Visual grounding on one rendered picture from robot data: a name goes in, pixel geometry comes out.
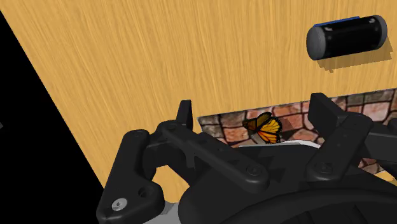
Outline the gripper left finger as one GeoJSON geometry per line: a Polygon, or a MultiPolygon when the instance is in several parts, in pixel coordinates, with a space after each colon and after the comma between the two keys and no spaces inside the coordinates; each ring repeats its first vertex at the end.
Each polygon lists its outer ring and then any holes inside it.
{"type": "Polygon", "coordinates": [[[163,165],[189,185],[213,169],[249,193],[269,186],[263,165],[207,133],[195,133],[192,102],[182,100],[176,118],[159,123],[154,133],[138,129],[123,136],[97,206],[99,224],[143,224],[158,216],[165,199],[153,177],[163,165]]]}

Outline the white rounded object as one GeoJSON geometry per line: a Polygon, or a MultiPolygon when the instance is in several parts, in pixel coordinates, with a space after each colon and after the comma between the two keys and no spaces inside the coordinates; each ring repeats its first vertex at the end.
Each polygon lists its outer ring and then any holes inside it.
{"type": "Polygon", "coordinates": [[[306,146],[311,146],[314,148],[320,148],[321,146],[317,143],[313,143],[312,141],[306,141],[306,140],[288,140],[288,141],[283,141],[282,144],[300,144],[300,145],[306,145],[306,146]]]}

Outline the brick patterned flat block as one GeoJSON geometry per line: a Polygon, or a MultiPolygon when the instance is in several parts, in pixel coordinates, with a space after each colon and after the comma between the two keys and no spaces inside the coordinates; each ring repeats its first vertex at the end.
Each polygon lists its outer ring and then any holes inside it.
{"type": "MultiPolygon", "coordinates": [[[[397,88],[332,97],[331,100],[344,111],[362,113],[384,125],[397,118],[397,88]]],[[[280,120],[282,142],[303,140],[310,141],[313,145],[324,143],[324,138],[309,122],[309,101],[201,116],[198,123],[203,132],[234,148],[240,145],[263,144],[264,140],[257,134],[250,134],[242,122],[256,118],[264,112],[271,112],[280,120]]]]}

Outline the black cylinder speaker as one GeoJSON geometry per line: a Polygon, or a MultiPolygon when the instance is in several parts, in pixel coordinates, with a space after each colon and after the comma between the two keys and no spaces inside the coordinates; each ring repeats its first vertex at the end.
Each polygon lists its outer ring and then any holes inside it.
{"type": "Polygon", "coordinates": [[[386,38],[387,23],[380,15],[351,17],[315,24],[306,47],[312,60],[322,60],[377,50],[386,38]]]}

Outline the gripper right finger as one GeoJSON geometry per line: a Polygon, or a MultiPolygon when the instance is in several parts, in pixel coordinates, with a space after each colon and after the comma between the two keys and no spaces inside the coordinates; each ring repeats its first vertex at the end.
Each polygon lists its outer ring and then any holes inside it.
{"type": "Polygon", "coordinates": [[[307,181],[340,181],[348,168],[371,158],[397,178],[397,118],[387,125],[343,111],[323,93],[310,96],[308,119],[324,143],[306,165],[307,181]]]}

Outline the orange butterfly figure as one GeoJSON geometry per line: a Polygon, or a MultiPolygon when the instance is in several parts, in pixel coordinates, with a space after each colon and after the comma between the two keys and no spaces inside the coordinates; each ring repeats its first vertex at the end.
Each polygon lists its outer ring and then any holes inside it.
{"type": "Polygon", "coordinates": [[[258,134],[266,144],[281,142],[282,122],[271,112],[264,112],[256,118],[243,120],[242,126],[249,135],[258,134]]]}

